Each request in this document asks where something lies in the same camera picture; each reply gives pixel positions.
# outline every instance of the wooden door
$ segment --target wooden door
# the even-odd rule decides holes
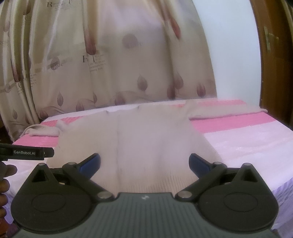
[[[281,0],[251,0],[261,49],[260,106],[285,125],[293,109],[293,44]]]

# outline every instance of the beige curtain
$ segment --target beige curtain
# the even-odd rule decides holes
[[[0,11],[0,114],[12,140],[58,114],[216,97],[192,0],[5,0]]]
[[[282,1],[283,7],[285,10],[287,19],[288,19],[288,23],[289,23],[289,27],[290,27],[290,31],[291,31],[291,36],[292,36],[292,42],[293,42],[293,8],[291,6],[289,6],[285,0],[281,0],[281,1]],[[293,109],[292,109],[289,127],[293,130]]]

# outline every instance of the human hand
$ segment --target human hand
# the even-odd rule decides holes
[[[16,174],[16,172],[17,168],[14,165],[7,165],[7,170],[4,177],[12,176]],[[7,179],[3,179],[2,181],[0,181],[0,219],[4,218],[7,214],[3,206],[5,206],[8,203],[8,198],[3,193],[6,193],[9,190],[9,188],[10,184]]]

